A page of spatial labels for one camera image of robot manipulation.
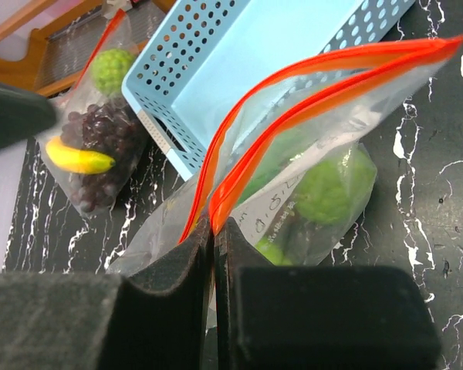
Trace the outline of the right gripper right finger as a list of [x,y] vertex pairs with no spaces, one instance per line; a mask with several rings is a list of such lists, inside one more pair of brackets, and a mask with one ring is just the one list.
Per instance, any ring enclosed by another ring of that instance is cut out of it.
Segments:
[[214,238],[221,369],[434,369],[441,341],[390,266],[282,266],[228,219]]

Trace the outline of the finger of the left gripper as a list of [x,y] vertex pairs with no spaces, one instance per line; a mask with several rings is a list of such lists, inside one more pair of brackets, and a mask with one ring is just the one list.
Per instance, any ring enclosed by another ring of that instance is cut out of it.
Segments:
[[0,150],[58,123],[58,109],[35,92],[0,83]]

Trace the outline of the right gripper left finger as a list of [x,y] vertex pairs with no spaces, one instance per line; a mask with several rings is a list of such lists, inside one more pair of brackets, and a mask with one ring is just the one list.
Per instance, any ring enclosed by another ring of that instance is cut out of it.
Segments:
[[0,369],[198,369],[211,231],[137,272],[0,274]]

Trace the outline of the zip bag red seal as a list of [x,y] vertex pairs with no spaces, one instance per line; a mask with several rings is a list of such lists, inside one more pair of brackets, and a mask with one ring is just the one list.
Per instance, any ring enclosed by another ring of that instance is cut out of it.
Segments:
[[197,173],[143,223],[106,269],[131,275],[187,240],[202,217],[219,232],[233,217],[252,244],[308,172],[333,157],[346,171],[353,148],[460,49],[463,36],[378,42],[295,62],[250,89],[229,111]]

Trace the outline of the light blue plastic basket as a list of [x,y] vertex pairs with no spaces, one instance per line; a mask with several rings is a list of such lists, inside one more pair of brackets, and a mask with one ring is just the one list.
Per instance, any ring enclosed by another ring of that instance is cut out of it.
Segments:
[[179,175],[198,172],[219,124],[254,85],[311,56],[380,41],[409,1],[178,1],[122,92]]

